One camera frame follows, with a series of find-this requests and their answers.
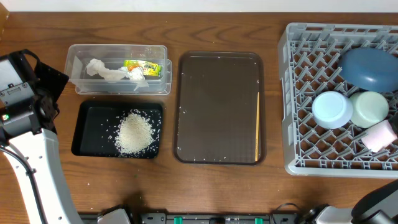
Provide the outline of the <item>white tissue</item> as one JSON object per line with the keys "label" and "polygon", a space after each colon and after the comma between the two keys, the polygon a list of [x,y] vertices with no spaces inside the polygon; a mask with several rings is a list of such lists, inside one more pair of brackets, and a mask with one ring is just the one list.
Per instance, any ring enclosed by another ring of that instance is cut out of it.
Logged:
{"label": "white tissue", "polygon": [[138,88],[149,87],[148,82],[145,81],[144,69],[136,63],[129,66],[122,66],[117,70],[112,70],[106,68],[104,62],[94,58],[91,59],[86,66],[86,72],[90,76],[99,75],[108,81],[123,80],[124,78],[133,80],[136,84],[134,91]]}

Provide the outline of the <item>yellow snack wrapper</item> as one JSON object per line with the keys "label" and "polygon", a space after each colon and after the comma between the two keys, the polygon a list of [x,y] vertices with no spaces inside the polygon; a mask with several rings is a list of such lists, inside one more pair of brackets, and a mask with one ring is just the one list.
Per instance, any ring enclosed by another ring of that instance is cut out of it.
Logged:
{"label": "yellow snack wrapper", "polygon": [[141,71],[144,76],[159,77],[161,74],[161,65],[145,60],[125,60],[124,66],[129,72]]}

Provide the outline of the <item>pile of rice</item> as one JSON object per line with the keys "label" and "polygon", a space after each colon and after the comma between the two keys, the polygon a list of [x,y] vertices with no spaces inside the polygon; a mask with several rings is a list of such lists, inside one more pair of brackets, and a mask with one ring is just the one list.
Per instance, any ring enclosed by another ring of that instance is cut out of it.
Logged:
{"label": "pile of rice", "polygon": [[162,113],[155,109],[124,110],[109,126],[107,143],[117,157],[152,159],[159,153]]}

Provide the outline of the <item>light blue bowl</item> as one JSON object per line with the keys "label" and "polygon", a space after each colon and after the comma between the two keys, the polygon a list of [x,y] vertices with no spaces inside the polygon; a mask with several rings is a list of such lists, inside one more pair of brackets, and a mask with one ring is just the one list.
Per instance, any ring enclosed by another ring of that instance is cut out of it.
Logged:
{"label": "light blue bowl", "polygon": [[319,94],[312,103],[315,122],[325,129],[344,126],[353,115],[352,102],[341,93],[326,91]]}

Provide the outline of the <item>light green bowl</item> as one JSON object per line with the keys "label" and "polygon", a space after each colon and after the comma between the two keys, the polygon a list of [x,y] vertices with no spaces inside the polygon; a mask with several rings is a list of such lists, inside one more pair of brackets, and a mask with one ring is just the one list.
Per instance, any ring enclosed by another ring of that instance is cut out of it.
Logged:
{"label": "light green bowl", "polygon": [[357,92],[350,96],[353,104],[351,122],[360,128],[369,128],[385,120],[389,112],[387,100],[377,92]]}

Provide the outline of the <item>dark blue plate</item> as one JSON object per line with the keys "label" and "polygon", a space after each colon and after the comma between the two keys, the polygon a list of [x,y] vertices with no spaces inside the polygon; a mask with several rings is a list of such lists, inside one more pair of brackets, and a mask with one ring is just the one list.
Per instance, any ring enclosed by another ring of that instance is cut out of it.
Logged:
{"label": "dark blue plate", "polygon": [[338,62],[341,77],[367,91],[397,90],[397,57],[380,49],[361,47],[347,51]]}

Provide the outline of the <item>pink cup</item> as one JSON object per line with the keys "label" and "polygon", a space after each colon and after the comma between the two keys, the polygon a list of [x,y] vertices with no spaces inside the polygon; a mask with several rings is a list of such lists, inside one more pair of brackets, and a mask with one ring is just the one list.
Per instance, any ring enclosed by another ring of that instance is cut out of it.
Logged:
{"label": "pink cup", "polygon": [[397,139],[397,133],[388,120],[381,121],[366,130],[361,138],[363,144],[372,152],[379,152]]}

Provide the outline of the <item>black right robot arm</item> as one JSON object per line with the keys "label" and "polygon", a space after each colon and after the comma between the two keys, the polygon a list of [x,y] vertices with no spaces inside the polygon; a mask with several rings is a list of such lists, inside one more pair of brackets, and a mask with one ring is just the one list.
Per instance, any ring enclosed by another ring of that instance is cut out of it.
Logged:
{"label": "black right robot arm", "polygon": [[365,195],[352,208],[320,205],[298,218],[304,224],[397,224],[397,181]]}

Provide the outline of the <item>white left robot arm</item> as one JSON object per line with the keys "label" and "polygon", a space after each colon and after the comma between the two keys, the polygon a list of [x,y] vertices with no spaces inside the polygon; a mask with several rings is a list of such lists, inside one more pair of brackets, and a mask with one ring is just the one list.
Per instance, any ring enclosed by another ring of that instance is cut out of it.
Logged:
{"label": "white left robot arm", "polygon": [[68,77],[37,62],[1,59],[1,152],[17,177],[31,223],[81,223],[60,163],[54,119]]}

